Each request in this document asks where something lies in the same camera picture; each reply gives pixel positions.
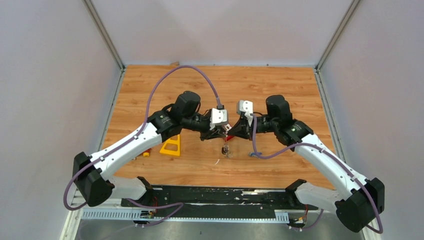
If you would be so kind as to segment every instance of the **yellow block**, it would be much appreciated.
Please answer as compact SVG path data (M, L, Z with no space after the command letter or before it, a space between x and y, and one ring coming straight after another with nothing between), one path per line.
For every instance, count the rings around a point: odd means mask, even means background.
M173 144L176 145L176 150L168 150L165 149L167 147L168 144ZM180 139L180 135L178 134L176 136L176 140L173 139L168 139L163 143L162 148L159 151L160 154L166 154L166 155L171 155L171 156L181 156L181 139Z

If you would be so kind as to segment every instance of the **white backdrop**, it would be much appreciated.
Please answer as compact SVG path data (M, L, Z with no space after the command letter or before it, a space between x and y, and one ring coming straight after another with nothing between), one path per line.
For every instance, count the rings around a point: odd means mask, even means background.
M423 239L423 12L362 1L322 70L347 162L385 184L384 240Z
M97 150L120 71L81 0L0 6L0 239L54 240L74 156Z
M351 0L92 0L125 64L315 65Z

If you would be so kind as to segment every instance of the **gray floor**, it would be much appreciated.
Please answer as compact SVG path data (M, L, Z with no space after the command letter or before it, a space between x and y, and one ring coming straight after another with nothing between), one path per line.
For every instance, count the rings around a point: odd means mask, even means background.
M308 214L308 222L316 213ZM83 240L101 240L126 226L126 220L82 220ZM346 229L333 214L326 213L311 230L296 232L277 223L163 222L152 227L131 227L118 232L109 240L363 240L361 233Z

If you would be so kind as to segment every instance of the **wooden table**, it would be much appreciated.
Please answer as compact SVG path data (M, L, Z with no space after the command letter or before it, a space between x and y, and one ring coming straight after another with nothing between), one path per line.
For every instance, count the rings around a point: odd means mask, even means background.
M106 148L139 127L145 116L148 96L156 82L175 66L130 65L114 107L103 147ZM330 149L330 131L323 111L312 68L200 66L212 80L233 125L238 120L236 103L253 102L253 109L266 113L265 99L281 94L290 103L293 117L310 126ZM192 69L179 69L157 88L149 115L174 103L184 91L201 97L200 112L216 108L214 94L203 77ZM145 177L151 184L215 187L285 188L297 179L333 188L330 182L308 161L287 151L272 159L249 157L252 142L233 138L229 141L231 158L221 153L220 138L200 141L200 134L183 129L181 156L159 153L162 145L152 149L150 157L139 156L122 167L119 177ZM272 133L257 136L258 151L264 155L282 149Z

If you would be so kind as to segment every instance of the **yellow triangle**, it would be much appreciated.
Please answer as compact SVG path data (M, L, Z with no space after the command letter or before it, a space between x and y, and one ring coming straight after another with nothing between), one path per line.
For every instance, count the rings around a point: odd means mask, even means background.
M168 144L174 144L176 145L176 150L169 150L169 149L165 149L167 147ZM159 151L160 154L166 154L166 155L171 155L171 156L177 156L179 157L181 155L181 139L180 139L180 135L178 134L176 136L176 140L173 139L168 139L163 143L162 148Z

